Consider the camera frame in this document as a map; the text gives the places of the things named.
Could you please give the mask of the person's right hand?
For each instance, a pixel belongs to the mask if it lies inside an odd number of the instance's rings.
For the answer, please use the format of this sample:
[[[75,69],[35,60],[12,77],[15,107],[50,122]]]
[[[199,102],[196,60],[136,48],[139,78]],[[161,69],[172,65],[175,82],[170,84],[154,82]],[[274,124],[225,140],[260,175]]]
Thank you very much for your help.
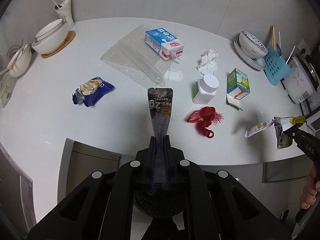
[[[308,209],[316,202],[316,194],[319,193],[319,180],[317,178],[317,169],[312,166],[309,175],[306,178],[306,185],[300,197],[300,207]]]

